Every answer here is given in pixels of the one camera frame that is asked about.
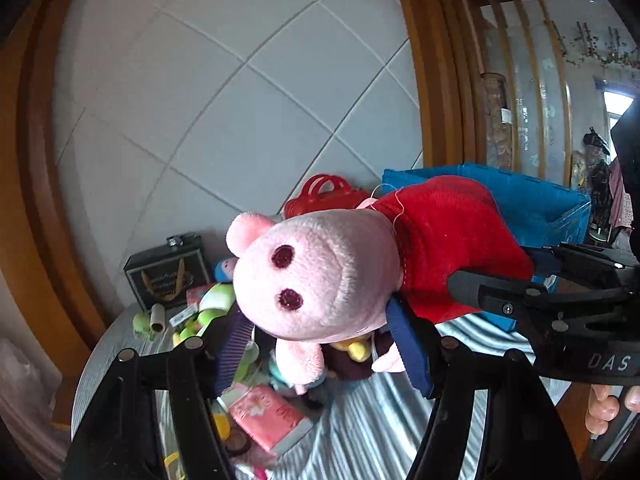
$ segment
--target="wooden frame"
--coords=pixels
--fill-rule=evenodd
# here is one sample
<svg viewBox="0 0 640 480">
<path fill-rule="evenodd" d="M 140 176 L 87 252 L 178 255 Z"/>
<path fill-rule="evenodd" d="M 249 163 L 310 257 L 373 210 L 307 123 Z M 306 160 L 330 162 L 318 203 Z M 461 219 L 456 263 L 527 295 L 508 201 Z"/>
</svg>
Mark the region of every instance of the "wooden frame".
<svg viewBox="0 0 640 480">
<path fill-rule="evenodd" d="M 42 349 L 78 376 L 105 325 L 77 258 L 53 157 L 51 101 L 71 0 L 32 0 L 0 51 L 0 269 Z"/>
<path fill-rule="evenodd" d="M 464 1 L 400 3 L 414 56 L 424 165 L 484 163 L 484 91 Z"/>
</svg>

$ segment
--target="red plastic handle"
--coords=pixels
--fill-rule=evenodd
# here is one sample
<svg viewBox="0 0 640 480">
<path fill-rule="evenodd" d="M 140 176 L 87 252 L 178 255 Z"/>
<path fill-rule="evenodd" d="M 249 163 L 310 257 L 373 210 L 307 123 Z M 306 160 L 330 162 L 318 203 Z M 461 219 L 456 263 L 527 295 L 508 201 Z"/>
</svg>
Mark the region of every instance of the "red plastic handle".
<svg viewBox="0 0 640 480">
<path fill-rule="evenodd" d="M 313 200 L 318 198 L 318 193 L 322 186 L 327 182 L 331 182 L 334 185 L 334 189 L 342 188 L 346 191 L 351 190 L 351 186 L 349 183 L 344 180 L 341 176 L 337 175 L 328 175 L 328 174 L 317 174 L 311 177 L 309 180 L 305 182 L 304 187 L 302 188 L 302 192 L 300 196 L 309 195 L 309 199 Z"/>
</svg>

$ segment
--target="pink package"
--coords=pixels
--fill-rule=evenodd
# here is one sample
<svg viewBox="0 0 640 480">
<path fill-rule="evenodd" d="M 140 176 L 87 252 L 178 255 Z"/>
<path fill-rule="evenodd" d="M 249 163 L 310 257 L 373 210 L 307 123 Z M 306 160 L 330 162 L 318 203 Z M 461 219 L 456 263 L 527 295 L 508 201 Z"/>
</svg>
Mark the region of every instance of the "pink package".
<svg viewBox="0 0 640 480">
<path fill-rule="evenodd" d="M 311 421 L 270 387 L 259 384 L 229 407 L 229 414 L 265 451 L 279 456 L 312 427 Z"/>
<path fill-rule="evenodd" d="M 214 286 L 215 283 L 207 283 L 207 285 L 195 286 L 187 290 L 187 306 L 195 307 L 199 309 L 200 302 L 209 289 Z"/>
</svg>

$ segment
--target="white tiled wall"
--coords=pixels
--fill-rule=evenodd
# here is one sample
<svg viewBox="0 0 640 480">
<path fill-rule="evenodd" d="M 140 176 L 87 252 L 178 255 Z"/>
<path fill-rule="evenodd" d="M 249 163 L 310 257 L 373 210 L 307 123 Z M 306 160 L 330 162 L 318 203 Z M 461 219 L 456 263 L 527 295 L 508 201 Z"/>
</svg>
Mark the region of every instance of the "white tiled wall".
<svg viewBox="0 0 640 480">
<path fill-rule="evenodd" d="M 316 173 L 373 189 L 422 164 L 398 0 L 73 0 L 54 92 L 66 212 L 110 316 L 129 254 L 242 210 L 273 215 Z"/>
</svg>

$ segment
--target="nostril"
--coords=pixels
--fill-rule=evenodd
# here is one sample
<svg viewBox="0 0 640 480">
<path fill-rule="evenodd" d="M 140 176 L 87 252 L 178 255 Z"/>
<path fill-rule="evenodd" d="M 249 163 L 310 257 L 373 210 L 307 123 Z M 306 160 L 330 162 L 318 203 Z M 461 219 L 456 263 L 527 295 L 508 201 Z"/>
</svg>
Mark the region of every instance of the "nostril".
<svg viewBox="0 0 640 480">
<path fill-rule="evenodd" d="M 286 269 L 291 264 L 293 260 L 294 250 L 290 245 L 281 245 L 274 252 L 273 256 L 271 256 L 271 261 L 273 265 L 278 269 Z"/>
<path fill-rule="evenodd" d="M 282 308 L 287 310 L 297 310 L 302 306 L 302 296 L 292 288 L 285 288 L 280 293 L 278 302 Z"/>
</svg>

